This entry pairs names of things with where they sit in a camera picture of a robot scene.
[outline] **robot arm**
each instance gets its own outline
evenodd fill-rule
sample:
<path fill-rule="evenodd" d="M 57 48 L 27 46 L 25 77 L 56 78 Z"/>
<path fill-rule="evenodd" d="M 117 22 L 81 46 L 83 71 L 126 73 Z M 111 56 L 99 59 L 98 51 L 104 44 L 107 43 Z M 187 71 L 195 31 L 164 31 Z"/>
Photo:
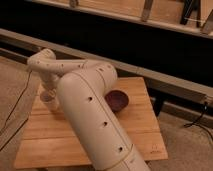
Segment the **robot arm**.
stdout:
<path fill-rule="evenodd" d="M 28 64 L 40 73 L 48 89 L 56 88 L 64 114 L 94 168 L 149 171 L 104 99 L 117 80 L 115 68 L 102 61 L 54 59 L 54 53 L 46 49 Z"/>

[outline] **floor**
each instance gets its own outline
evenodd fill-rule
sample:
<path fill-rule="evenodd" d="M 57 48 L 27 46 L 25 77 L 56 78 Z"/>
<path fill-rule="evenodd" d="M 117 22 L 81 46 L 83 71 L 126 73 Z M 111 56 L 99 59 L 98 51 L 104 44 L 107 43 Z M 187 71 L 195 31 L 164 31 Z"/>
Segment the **floor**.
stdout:
<path fill-rule="evenodd" d="M 0 57 L 0 129 L 11 112 L 28 78 L 26 65 Z M 30 75 L 27 90 L 12 113 L 5 131 L 0 136 L 0 148 L 22 125 L 30 113 L 39 84 L 35 73 Z M 149 162 L 152 171 L 211 171 L 213 168 L 213 143 L 198 127 L 182 128 L 186 120 L 161 112 L 158 118 L 162 136 L 169 154 L 168 160 Z M 16 171 L 13 162 L 18 150 L 23 128 L 0 151 L 0 171 Z M 48 168 L 49 171 L 88 171 L 91 168 Z"/>

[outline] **black wall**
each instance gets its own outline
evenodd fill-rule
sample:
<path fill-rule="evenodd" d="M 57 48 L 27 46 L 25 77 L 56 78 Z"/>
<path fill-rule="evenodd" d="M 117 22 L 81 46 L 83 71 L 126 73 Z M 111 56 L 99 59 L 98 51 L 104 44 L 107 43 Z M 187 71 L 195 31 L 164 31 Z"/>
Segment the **black wall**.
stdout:
<path fill-rule="evenodd" d="M 0 27 L 213 86 L 213 40 L 19 0 Z"/>

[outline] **cable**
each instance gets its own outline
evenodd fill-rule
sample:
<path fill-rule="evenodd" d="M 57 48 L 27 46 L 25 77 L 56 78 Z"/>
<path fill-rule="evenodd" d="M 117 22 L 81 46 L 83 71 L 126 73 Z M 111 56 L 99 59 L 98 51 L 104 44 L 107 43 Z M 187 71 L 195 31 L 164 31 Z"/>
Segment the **cable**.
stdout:
<path fill-rule="evenodd" d="M 25 123 L 28 121 L 28 118 L 24 120 L 24 122 L 20 125 L 20 127 L 13 133 L 13 135 L 2 145 L 0 148 L 0 152 L 4 149 L 4 147 L 9 144 L 9 142 L 15 137 L 15 135 L 19 132 L 19 130 L 25 125 Z"/>
<path fill-rule="evenodd" d="M 4 131 L 5 131 L 5 129 L 6 129 L 6 126 L 7 126 L 7 123 L 8 123 L 8 121 L 9 121 L 11 115 L 13 114 L 13 112 L 14 112 L 16 106 L 18 105 L 20 99 L 22 98 L 23 94 L 25 93 L 25 91 L 26 91 L 27 88 L 28 88 L 31 73 L 32 73 L 32 70 L 31 70 L 31 71 L 29 72 L 29 74 L 28 74 L 27 83 L 26 83 L 24 89 L 22 90 L 21 94 L 19 95 L 19 97 L 18 97 L 18 99 L 17 99 L 15 105 L 13 106 L 12 110 L 10 111 L 9 115 L 7 116 L 7 119 L 6 119 L 6 121 L 4 122 L 4 126 L 3 126 L 2 129 L 0 130 L 0 136 L 4 133 Z"/>
<path fill-rule="evenodd" d="M 211 134 L 211 132 L 207 128 L 205 128 L 204 126 L 199 125 L 199 124 L 195 124 L 195 126 L 198 126 L 198 127 L 202 128 L 203 130 L 205 130 L 206 133 L 209 135 L 209 137 L 211 138 L 211 140 L 213 142 L 213 135 Z"/>
<path fill-rule="evenodd" d="M 208 103 L 204 102 L 204 108 L 203 108 L 203 112 L 201 113 L 201 115 L 199 117 L 197 117 L 197 119 L 195 119 L 193 122 L 187 123 L 187 124 L 183 125 L 183 127 L 184 128 L 189 128 L 189 127 L 191 127 L 193 125 L 195 125 L 197 127 L 200 127 L 201 129 L 203 129 L 210 136 L 211 141 L 213 142 L 213 135 L 212 135 L 212 133 L 207 128 L 205 128 L 204 126 L 202 126 L 201 124 L 198 124 L 198 122 L 203 118 L 204 114 L 206 113 L 207 108 L 208 108 Z"/>

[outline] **wooden table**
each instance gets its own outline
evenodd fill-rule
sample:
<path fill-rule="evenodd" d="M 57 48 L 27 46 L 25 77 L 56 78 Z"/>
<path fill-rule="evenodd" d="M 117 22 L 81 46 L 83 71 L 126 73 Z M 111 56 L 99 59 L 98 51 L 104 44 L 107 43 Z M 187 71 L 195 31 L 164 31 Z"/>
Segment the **wooden table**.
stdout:
<path fill-rule="evenodd" d="M 117 114 L 144 159 L 167 159 L 167 151 L 143 78 L 119 78 L 115 89 L 128 94 L 129 105 Z M 15 168 L 90 165 L 63 112 L 51 113 L 39 99 L 40 87 L 25 127 Z"/>

